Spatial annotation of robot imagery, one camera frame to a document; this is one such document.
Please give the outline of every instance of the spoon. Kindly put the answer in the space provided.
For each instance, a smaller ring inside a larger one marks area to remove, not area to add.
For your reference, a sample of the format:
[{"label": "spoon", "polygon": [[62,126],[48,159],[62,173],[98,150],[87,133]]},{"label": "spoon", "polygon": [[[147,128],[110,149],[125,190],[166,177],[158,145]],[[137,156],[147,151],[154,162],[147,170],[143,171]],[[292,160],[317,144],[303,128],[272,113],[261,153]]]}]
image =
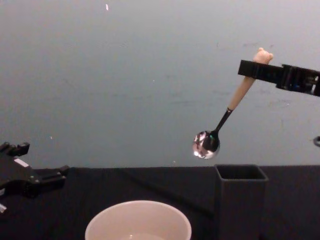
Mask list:
[{"label": "spoon", "polygon": [[[253,57],[253,62],[260,64],[269,64],[273,59],[273,54],[265,51],[260,47]],[[211,159],[215,157],[220,150],[220,140],[219,140],[219,130],[225,124],[228,117],[236,109],[238,104],[244,98],[252,84],[255,82],[255,79],[252,77],[245,76],[241,85],[235,91],[229,106],[226,109],[225,114],[221,118],[217,127],[213,131],[205,130],[199,132],[192,142],[193,154],[201,159]]]}]

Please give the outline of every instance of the gray backdrop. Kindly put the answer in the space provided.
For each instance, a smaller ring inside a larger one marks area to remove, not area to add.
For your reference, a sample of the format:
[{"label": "gray backdrop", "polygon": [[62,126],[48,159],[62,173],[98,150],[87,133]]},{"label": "gray backdrop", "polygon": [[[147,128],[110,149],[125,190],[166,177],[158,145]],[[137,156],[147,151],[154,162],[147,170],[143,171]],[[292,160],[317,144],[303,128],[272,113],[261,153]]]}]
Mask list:
[{"label": "gray backdrop", "polygon": [[192,154],[258,47],[319,70],[320,1],[0,0],[2,142],[34,168],[318,164],[320,98],[256,81]]}]

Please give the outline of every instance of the white bowl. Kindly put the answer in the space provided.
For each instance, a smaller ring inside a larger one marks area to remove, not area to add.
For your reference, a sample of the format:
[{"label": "white bowl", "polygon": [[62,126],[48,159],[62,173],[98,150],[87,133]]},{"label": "white bowl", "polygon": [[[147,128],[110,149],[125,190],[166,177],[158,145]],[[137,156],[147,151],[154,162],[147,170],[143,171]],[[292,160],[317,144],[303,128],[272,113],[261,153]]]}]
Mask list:
[{"label": "white bowl", "polygon": [[190,240],[191,225],[178,209],[156,201],[128,201],[96,215],[85,240]]}]

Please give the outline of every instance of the black tablecloth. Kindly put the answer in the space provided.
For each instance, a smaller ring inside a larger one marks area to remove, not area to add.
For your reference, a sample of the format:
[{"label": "black tablecloth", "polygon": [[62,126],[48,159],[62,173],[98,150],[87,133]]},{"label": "black tablecloth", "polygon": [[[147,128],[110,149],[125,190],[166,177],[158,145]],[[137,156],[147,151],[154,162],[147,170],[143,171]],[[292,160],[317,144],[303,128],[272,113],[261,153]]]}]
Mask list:
[{"label": "black tablecloth", "polygon": [[[320,166],[263,166],[269,177],[262,240],[320,240]],[[112,205],[153,200],[181,210],[192,240],[213,239],[213,167],[71,168],[62,189],[36,199],[6,196],[0,240],[84,240]]]}]

